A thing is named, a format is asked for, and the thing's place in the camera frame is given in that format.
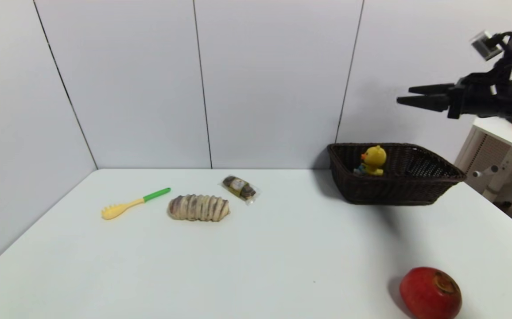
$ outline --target panel seam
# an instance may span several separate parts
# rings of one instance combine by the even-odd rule
[[[67,96],[67,100],[69,101],[69,105],[71,106],[71,110],[73,111],[73,115],[75,117],[75,120],[77,121],[77,125],[81,131],[81,134],[82,134],[82,137],[83,139],[85,140],[85,144],[86,144],[86,148],[89,150],[89,154],[90,154],[90,157],[92,158],[93,160],[93,163],[94,163],[94,167],[98,170],[98,165],[97,165],[97,162],[95,161],[94,159],[94,155],[93,155],[93,152],[90,150],[90,146],[89,146],[89,142],[87,141],[86,139],[86,136],[85,136],[85,133],[84,131],[82,130],[82,126],[81,126],[81,122],[79,121],[78,119],[78,116],[77,116],[77,112],[75,111],[74,107],[73,107],[73,103],[71,101],[71,98],[69,96],[69,93],[67,92],[67,88],[65,87],[65,82],[63,81],[63,77],[61,76],[61,72],[59,71],[59,66],[57,65],[57,61],[55,60],[55,56],[53,54],[53,50],[51,49],[51,44],[49,43],[49,39],[47,38],[47,34],[45,32],[45,28],[43,27],[43,22],[42,22],[42,18],[41,16],[39,15],[39,10],[38,10],[38,6],[37,4],[35,3],[35,0],[33,0],[34,2],[34,8],[35,8],[35,12],[37,13],[38,15],[38,19],[39,19],[39,24],[41,25],[42,27],[42,31],[43,31],[43,36],[45,36],[45,41],[47,42],[47,47],[49,47],[49,52],[51,53],[51,58],[53,59],[53,63],[55,63],[55,68],[57,69],[57,73],[59,74],[59,79],[61,80],[61,84],[63,85],[63,89],[65,91],[65,95]]]
[[[341,106],[341,114],[339,115],[339,124],[337,125],[337,133],[335,135],[335,143],[339,139],[339,129],[341,128],[341,120],[343,119],[343,109],[345,109],[345,99],[347,99],[347,90],[349,89],[349,80],[351,78],[351,70],[353,70],[353,62],[355,61],[355,52],[357,51],[357,43],[359,41],[359,30],[361,30],[362,14],[364,10],[363,0],[361,5],[361,14],[359,15],[359,22],[357,25],[357,34],[355,34],[355,44],[353,45],[353,54],[351,54],[351,65],[349,66],[349,74],[347,75],[347,86],[345,86],[345,94],[343,95],[343,105]]]
[[[199,29],[197,27],[197,10],[193,0],[193,18],[195,19],[195,34],[197,35],[197,53],[199,54],[199,70],[201,71],[201,89],[203,91],[203,107],[205,108],[205,125],[207,125],[207,143],[209,144],[209,162],[213,168],[213,157],[211,154],[211,139],[209,137],[209,119],[207,116],[207,101],[205,99],[205,81],[203,80],[203,65],[201,64],[201,45],[199,44]]]

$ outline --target wicker basket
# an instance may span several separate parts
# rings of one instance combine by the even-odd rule
[[[357,176],[361,154],[380,145],[386,151],[383,176]],[[430,205],[466,175],[439,155],[414,144],[331,144],[331,172],[353,204]]]

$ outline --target yellow duck toy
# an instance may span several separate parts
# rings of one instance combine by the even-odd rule
[[[361,155],[361,160],[363,163],[354,170],[355,174],[374,176],[382,176],[384,174],[380,167],[386,162],[386,151],[380,145],[367,149],[366,153]]]

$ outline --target plastic wrapper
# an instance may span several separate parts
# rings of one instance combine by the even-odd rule
[[[221,185],[234,196],[242,199],[247,205],[250,205],[260,196],[260,189],[233,175],[227,176],[222,180]]]

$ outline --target white wall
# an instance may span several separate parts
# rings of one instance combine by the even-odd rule
[[[195,6],[213,167],[326,167],[361,0]]]
[[[454,162],[474,117],[447,119],[396,97],[491,69],[469,40],[511,29],[512,0],[367,0],[337,142],[415,143]]]
[[[0,0],[0,254],[94,169],[33,2]]]
[[[209,168],[192,0],[36,0],[99,168]]]

